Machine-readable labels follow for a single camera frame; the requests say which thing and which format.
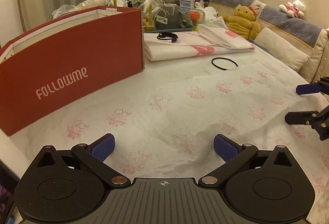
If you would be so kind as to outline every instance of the blue gripper pad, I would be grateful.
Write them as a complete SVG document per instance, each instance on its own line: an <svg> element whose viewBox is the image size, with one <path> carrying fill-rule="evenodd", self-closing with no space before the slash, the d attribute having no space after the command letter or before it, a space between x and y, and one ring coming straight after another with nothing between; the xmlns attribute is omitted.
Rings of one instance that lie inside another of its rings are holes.
<svg viewBox="0 0 329 224"><path fill-rule="evenodd" d="M319 93L321 91L322 91L322 86L318 83L299 85L296 87L296 93L298 95Z"/></svg>
<svg viewBox="0 0 329 224"><path fill-rule="evenodd" d="M215 152L225 162L228 162L243 150L243 148L239 144L235 143L234 141L231 141L222 134L218 134L215 136L215 138L213 139L213 147L215 149Z"/></svg>
<svg viewBox="0 0 329 224"><path fill-rule="evenodd" d="M114 136L112 134L106 134L90 146L92 147L90 153L101 162L104 162L105 159L114 151Z"/></svg>

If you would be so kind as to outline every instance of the beige pillow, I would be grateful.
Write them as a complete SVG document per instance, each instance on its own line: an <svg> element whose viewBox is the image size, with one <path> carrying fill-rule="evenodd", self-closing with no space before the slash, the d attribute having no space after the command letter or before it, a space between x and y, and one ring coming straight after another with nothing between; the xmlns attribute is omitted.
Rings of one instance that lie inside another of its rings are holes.
<svg viewBox="0 0 329 224"><path fill-rule="evenodd" d="M264 28L256 37L255 42L265 47L273 57L281 60L296 72L310 58L310 56L295 48L291 43L269 28Z"/></svg>

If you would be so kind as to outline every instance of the red cardboard box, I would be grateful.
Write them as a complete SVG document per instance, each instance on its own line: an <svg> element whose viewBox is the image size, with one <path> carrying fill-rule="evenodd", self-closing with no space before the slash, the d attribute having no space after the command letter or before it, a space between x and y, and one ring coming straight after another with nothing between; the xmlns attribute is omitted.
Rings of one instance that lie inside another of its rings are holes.
<svg viewBox="0 0 329 224"><path fill-rule="evenodd" d="M11 136L143 67L139 9L94 7L47 22L0 49L0 128Z"/></svg>

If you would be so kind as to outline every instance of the framed picture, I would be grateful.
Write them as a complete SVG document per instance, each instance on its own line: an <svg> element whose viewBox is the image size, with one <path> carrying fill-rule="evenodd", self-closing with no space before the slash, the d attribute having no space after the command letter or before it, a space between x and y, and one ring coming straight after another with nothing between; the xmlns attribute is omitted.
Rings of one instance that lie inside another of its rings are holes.
<svg viewBox="0 0 329 224"><path fill-rule="evenodd" d="M14 190L19 178L0 161L0 224L5 224L14 211Z"/></svg>

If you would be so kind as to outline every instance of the pink dress plush toy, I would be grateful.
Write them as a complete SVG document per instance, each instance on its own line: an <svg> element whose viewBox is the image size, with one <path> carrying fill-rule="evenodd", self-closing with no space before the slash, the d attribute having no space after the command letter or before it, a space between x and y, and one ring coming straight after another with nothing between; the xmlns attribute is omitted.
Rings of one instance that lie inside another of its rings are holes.
<svg viewBox="0 0 329 224"><path fill-rule="evenodd" d="M299 0L296 0L292 4L288 2L288 4L280 5L280 11L286 13L291 18L299 18L304 19L304 12L306 10L304 4Z"/></svg>

